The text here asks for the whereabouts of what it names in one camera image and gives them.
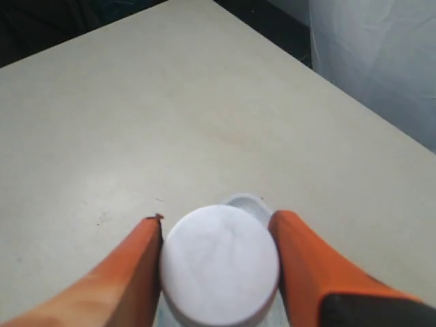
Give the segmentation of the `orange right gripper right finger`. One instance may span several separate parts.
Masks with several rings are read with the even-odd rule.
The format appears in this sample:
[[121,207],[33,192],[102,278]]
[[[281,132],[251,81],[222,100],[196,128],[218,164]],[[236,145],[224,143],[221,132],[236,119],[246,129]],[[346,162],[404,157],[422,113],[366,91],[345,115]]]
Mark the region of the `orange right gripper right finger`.
[[275,212],[268,229],[279,252],[280,291],[291,325],[435,325],[435,308],[363,271],[296,213]]

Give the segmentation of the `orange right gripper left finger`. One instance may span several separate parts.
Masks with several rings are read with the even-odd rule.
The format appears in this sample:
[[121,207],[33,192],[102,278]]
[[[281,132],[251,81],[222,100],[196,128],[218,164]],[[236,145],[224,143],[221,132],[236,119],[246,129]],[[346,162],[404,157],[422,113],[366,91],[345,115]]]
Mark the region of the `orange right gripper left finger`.
[[152,326],[161,293],[162,218],[142,219],[85,276],[5,326]]

